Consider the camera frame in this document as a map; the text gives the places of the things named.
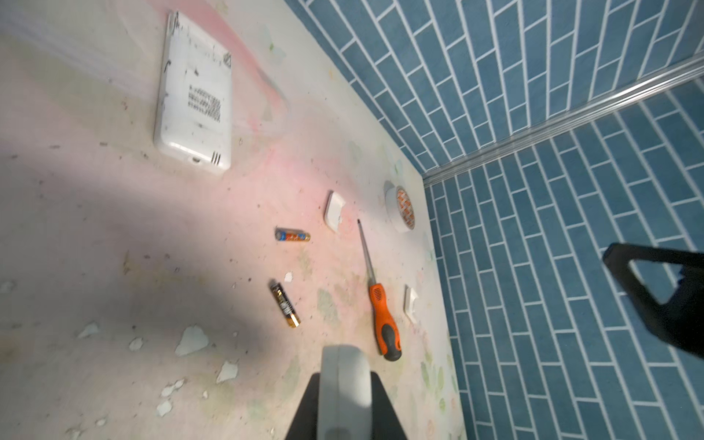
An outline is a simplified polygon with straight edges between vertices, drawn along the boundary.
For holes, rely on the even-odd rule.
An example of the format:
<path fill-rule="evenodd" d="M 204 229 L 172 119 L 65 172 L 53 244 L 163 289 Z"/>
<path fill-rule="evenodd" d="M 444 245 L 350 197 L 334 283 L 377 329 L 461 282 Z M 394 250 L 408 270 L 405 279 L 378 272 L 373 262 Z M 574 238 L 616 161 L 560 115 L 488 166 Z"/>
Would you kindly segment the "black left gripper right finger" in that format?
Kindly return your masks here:
<path fill-rule="evenodd" d="M 407 440 L 408 437 L 383 387 L 380 376 L 375 371 L 372 371 L 370 372 L 370 377 L 372 396 L 372 439 Z"/>

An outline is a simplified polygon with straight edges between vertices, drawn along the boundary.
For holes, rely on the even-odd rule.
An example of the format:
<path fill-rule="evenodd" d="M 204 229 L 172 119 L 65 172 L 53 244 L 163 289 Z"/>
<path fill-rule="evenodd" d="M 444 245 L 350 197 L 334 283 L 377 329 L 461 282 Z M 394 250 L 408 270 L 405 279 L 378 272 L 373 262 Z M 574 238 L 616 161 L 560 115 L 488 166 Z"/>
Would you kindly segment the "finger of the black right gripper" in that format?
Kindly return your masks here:
<path fill-rule="evenodd" d="M 703 254 L 666 247 L 612 243 L 602 262 L 630 299 L 645 328 L 669 346 L 703 358 Z M 674 266 L 679 277 L 672 287 L 652 291 L 632 265 Z"/>

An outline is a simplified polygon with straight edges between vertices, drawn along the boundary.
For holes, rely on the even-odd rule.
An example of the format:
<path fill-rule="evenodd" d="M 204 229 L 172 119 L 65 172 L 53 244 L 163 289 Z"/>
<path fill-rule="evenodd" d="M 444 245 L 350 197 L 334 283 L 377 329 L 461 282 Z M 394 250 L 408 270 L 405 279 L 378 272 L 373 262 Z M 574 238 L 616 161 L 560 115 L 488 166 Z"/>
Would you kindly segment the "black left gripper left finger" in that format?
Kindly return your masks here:
<path fill-rule="evenodd" d="M 317 440 L 320 373 L 311 376 L 285 440 Z"/>

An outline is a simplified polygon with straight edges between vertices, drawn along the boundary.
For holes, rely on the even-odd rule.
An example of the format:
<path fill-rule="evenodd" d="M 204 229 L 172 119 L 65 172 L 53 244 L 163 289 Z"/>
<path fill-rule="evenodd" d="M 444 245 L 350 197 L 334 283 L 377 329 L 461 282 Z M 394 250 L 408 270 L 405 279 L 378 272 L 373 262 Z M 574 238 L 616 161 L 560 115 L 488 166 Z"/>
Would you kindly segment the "white air conditioner remote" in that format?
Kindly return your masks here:
<path fill-rule="evenodd" d="M 355 346 L 323 348 L 316 437 L 372 438 L 370 363 Z"/>

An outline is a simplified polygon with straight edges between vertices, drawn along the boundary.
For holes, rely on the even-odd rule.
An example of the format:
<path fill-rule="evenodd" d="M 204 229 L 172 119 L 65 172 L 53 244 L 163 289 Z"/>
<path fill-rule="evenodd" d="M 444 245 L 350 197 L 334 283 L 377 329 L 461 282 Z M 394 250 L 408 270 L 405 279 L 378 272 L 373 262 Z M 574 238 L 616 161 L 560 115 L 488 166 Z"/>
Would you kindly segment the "orange handled screwdriver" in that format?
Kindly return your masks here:
<path fill-rule="evenodd" d="M 361 244 L 367 266 L 368 296 L 370 297 L 373 309 L 374 335 L 381 355 L 386 360 L 394 362 L 399 360 L 403 355 L 400 332 L 388 308 L 385 289 L 376 280 L 363 226 L 359 219 L 357 220 L 357 226 L 359 227 Z"/>

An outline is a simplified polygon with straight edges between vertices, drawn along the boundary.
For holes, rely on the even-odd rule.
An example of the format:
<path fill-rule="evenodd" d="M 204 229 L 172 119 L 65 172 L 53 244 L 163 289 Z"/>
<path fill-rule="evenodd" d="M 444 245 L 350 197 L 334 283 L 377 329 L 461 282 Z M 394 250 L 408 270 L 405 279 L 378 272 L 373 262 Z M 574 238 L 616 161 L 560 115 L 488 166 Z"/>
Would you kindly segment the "black gold AA battery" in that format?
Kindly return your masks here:
<path fill-rule="evenodd" d="M 271 280 L 269 288 L 271 289 L 273 297 L 277 301 L 280 310 L 282 311 L 285 319 L 287 320 L 289 327 L 297 328 L 298 326 L 300 326 L 301 320 L 295 312 L 293 304 L 289 300 L 286 292 L 282 288 L 282 284 L 280 284 L 280 282 L 276 282 L 276 280 Z"/>

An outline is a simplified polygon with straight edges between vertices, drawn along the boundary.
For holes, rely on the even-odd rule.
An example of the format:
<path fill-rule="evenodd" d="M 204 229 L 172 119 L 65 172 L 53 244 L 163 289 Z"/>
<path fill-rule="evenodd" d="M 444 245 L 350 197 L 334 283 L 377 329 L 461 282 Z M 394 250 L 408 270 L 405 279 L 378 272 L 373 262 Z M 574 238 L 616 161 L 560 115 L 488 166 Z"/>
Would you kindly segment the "gold blue AA battery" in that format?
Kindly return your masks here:
<path fill-rule="evenodd" d="M 277 228 L 275 230 L 275 238 L 278 241 L 309 242 L 311 235 L 302 230 Z"/>

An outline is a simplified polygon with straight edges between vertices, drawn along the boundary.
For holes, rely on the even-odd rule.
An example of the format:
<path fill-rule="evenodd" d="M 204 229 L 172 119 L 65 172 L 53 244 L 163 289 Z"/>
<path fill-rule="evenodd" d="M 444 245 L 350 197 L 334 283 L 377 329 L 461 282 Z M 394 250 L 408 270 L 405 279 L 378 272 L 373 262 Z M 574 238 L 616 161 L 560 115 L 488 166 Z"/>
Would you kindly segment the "white battery cover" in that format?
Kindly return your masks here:
<path fill-rule="evenodd" d="M 338 192 L 329 192 L 326 210 L 324 211 L 324 222 L 336 234 L 340 231 L 340 225 L 343 222 L 343 210 L 346 204 L 346 200 Z"/>
<path fill-rule="evenodd" d="M 408 320 L 415 326 L 419 323 L 416 312 L 416 302 L 418 299 L 419 295 L 417 291 L 413 287 L 406 285 L 404 291 L 403 311 Z"/>

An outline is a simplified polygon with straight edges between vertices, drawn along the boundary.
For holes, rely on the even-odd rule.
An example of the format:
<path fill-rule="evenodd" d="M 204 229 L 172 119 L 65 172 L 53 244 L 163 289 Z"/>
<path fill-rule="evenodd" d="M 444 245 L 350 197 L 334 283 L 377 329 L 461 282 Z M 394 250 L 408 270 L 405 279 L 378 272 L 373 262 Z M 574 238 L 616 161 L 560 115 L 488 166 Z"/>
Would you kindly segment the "small white remote control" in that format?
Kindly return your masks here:
<path fill-rule="evenodd" d="M 180 11 L 168 16 L 154 145 L 222 174 L 232 159 L 231 53 Z"/>

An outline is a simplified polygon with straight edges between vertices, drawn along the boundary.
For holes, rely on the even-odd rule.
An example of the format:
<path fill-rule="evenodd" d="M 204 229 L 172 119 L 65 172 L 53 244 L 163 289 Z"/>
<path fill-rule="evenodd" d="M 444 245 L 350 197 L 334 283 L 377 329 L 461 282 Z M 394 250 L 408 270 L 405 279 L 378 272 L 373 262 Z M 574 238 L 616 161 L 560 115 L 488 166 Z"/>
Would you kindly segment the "tape roll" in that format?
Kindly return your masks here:
<path fill-rule="evenodd" d="M 386 192 L 385 205 L 390 223 L 398 232 L 414 230 L 414 207 L 410 195 L 402 186 L 394 186 Z"/>

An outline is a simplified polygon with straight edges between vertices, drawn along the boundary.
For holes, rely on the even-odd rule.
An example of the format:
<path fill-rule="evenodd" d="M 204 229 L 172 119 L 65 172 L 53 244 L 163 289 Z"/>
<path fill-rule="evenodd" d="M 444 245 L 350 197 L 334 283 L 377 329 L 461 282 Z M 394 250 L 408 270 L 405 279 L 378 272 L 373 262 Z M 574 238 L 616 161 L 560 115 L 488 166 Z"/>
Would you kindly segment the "aluminium corner post right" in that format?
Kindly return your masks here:
<path fill-rule="evenodd" d="M 557 135 L 593 122 L 601 117 L 632 106 L 654 95 L 663 93 L 674 87 L 695 80 L 703 75 L 703 54 L 682 60 L 661 71 L 656 71 L 634 84 L 603 95 L 574 110 L 561 113 L 537 126 L 525 129 L 502 142 L 481 148 L 466 157 L 451 161 L 451 163 L 431 170 L 423 185 L 428 188 L 441 183 L 462 172 L 468 172 L 488 162 L 499 160 L 520 150 L 529 148 L 536 143 L 551 139 Z"/>

